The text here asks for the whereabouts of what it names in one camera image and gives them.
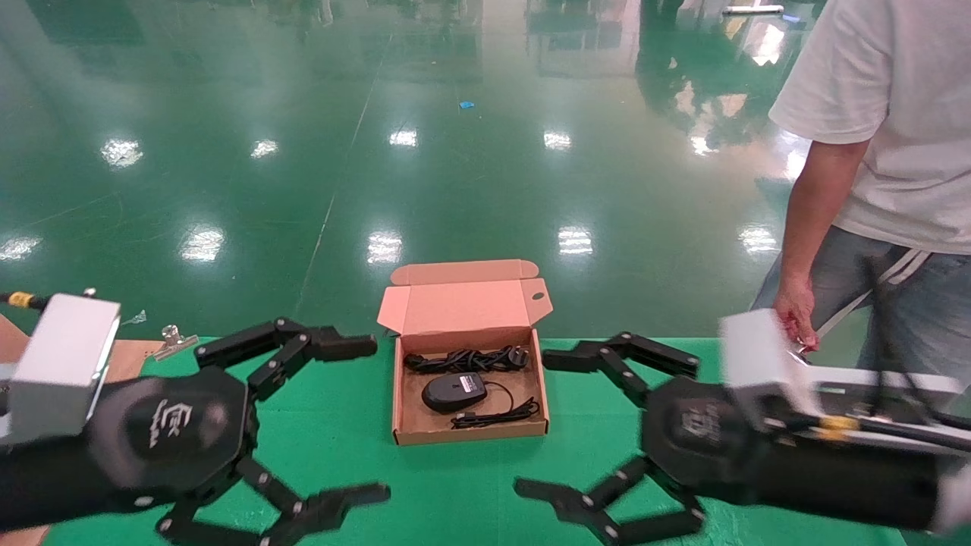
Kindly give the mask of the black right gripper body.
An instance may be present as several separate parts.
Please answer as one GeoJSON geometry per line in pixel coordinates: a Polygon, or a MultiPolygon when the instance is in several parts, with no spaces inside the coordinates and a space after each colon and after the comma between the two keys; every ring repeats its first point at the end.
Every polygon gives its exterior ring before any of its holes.
{"type": "Polygon", "coordinates": [[[642,450],[667,484],[729,504],[756,503],[763,437],[723,384],[666,381],[646,395],[641,423],[642,450]]]}

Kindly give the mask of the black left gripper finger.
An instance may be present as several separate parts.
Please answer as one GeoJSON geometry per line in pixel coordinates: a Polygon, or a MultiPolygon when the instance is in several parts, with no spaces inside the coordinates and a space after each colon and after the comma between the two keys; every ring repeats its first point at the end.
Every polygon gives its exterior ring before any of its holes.
{"type": "Polygon", "coordinates": [[[295,545],[308,535],[337,531],[350,509],[382,504],[389,498],[391,488],[379,482],[326,488],[300,498],[253,457],[237,457],[204,486],[174,502],[156,523],[156,532],[171,545],[295,545]],[[196,518],[200,508],[212,504],[239,482],[277,509],[273,525],[254,532],[196,518]]]}
{"type": "Polygon", "coordinates": [[[198,347],[196,363],[226,370],[267,355],[246,385],[250,400],[268,400],[309,362],[349,362],[377,350],[372,335],[346,337],[333,326],[305,326],[281,317],[198,347]]]}

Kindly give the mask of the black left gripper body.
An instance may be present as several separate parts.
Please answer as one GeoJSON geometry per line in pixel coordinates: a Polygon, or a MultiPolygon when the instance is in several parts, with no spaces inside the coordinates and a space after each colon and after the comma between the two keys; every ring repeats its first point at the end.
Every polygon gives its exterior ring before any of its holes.
{"type": "Polygon", "coordinates": [[[107,384],[87,422],[87,506],[212,504],[252,453],[252,391],[223,369],[107,384]]]}

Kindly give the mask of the jeans wearer's right hand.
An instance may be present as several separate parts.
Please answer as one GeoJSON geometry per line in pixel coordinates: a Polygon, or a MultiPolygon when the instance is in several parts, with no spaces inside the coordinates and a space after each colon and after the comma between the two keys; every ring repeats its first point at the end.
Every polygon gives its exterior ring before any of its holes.
{"type": "Polygon", "coordinates": [[[790,342],[801,346],[804,352],[819,348],[819,336],[812,326],[815,297],[806,276],[784,275],[775,297],[773,309],[790,342]]]}

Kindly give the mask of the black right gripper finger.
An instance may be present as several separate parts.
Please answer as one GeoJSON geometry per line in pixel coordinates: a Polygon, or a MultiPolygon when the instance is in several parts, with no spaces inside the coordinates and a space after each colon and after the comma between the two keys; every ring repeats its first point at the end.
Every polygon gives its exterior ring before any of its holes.
{"type": "Polygon", "coordinates": [[[665,479],[658,481],[660,475],[658,464],[641,455],[631,457],[588,491],[565,484],[517,478],[514,493],[527,500],[549,504],[558,521],[585,526],[603,545],[642,545],[696,535],[706,522],[705,509],[691,491],[665,479]],[[645,479],[662,486],[670,498],[679,502],[680,509],[622,522],[611,518],[609,507],[645,479]]]}
{"type": "Polygon", "coordinates": [[[670,377],[696,379],[700,358],[674,347],[630,332],[606,341],[580,340],[569,350],[543,350],[543,365],[552,371],[593,373],[600,371],[635,407],[645,408],[651,388],[630,366],[643,364],[670,377]]]}

